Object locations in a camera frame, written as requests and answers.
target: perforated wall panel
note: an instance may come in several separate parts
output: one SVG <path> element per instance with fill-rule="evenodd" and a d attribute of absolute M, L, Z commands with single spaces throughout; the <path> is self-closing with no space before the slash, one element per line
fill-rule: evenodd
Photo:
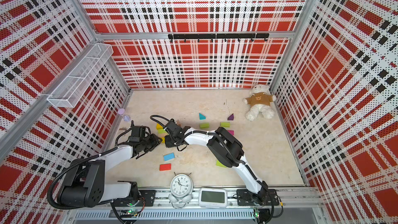
<path fill-rule="evenodd" d="M 80 0 L 98 32 L 293 30 L 305 0 Z"/>
<path fill-rule="evenodd" d="M 132 88 L 270 84 L 288 39 L 110 40 Z"/>
<path fill-rule="evenodd" d="M 72 160 L 101 150 L 125 97 L 105 65 L 75 108 L 49 107 L 38 118 L 0 165 L 1 223 L 62 219 L 64 212 L 47 203 L 48 187 Z"/>
<path fill-rule="evenodd" d="M 0 0 L 0 137 L 91 41 L 68 0 Z"/>
<path fill-rule="evenodd" d="M 398 221 L 397 0 L 318 0 L 276 87 L 335 223 Z"/>

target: clock face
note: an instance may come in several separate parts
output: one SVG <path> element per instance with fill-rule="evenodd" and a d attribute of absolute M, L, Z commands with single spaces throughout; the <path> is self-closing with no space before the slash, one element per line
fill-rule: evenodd
<path fill-rule="evenodd" d="M 177 175 L 174 177 L 170 187 L 174 196 L 184 197 L 190 193 L 192 181 L 186 175 Z"/>

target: digital display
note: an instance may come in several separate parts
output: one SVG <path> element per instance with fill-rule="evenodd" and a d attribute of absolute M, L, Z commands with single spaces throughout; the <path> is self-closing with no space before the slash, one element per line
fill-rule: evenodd
<path fill-rule="evenodd" d="M 225 194 L 224 192 L 202 191 L 202 201 L 225 203 Z"/>

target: brown bear shirt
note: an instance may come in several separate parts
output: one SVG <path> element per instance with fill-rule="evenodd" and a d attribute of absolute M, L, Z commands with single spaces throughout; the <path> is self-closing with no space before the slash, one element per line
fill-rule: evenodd
<path fill-rule="evenodd" d="M 263 104 L 270 106 L 270 102 L 272 102 L 272 95 L 268 95 L 266 93 L 254 93 L 250 96 L 250 98 L 246 98 L 250 107 L 256 104 Z"/>

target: blue block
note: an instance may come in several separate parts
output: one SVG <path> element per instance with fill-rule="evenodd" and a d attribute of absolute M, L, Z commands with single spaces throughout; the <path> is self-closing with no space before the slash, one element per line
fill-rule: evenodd
<path fill-rule="evenodd" d="M 165 161 L 173 159 L 174 158 L 174 153 L 170 153 L 170 154 L 164 155 L 163 158 L 164 158 Z"/>

